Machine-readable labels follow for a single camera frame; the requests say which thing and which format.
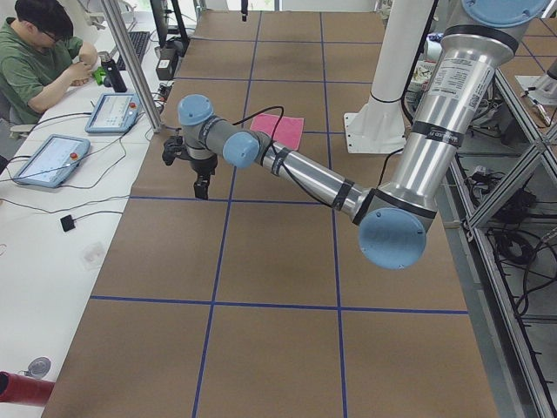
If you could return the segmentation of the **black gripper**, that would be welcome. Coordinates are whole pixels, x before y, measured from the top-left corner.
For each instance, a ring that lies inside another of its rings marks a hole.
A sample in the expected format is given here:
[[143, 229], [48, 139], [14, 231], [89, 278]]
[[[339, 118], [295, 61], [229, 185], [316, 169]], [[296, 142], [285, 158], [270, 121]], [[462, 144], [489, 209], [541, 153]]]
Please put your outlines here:
[[195, 198], [207, 200], [209, 198], [209, 183], [211, 181], [211, 177], [215, 174], [216, 168], [218, 166], [218, 158], [193, 158], [190, 161], [190, 165], [192, 170], [197, 174], [196, 181], [193, 185]]

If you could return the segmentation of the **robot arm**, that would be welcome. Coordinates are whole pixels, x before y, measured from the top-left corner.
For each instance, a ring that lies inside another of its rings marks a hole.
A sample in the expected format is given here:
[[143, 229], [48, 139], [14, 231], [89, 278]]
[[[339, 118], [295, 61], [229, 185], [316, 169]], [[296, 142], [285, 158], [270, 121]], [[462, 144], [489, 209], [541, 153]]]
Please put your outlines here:
[[214, 113], [211, 101], [189, 95], [178, 104], [185, 149], [207, 195], [218, 158], [237, 168], [259, 164], [323, 205], [346, 213], [359, 229], [361, 252], [375, 265], [403, 269], [419, 260], [437, 213], [435, 194], [495, 71], [510, 61], [529, 23], [548, 1], [457, 1], [441, 39], [442, 52], [409, 125], [401, 99], [413, 57], [434, 13], [432, 1], [393, 3], [368, 102], [346, 115], [351, 152], [396, 153], [391, 180], [365, 189], [276, 142]]

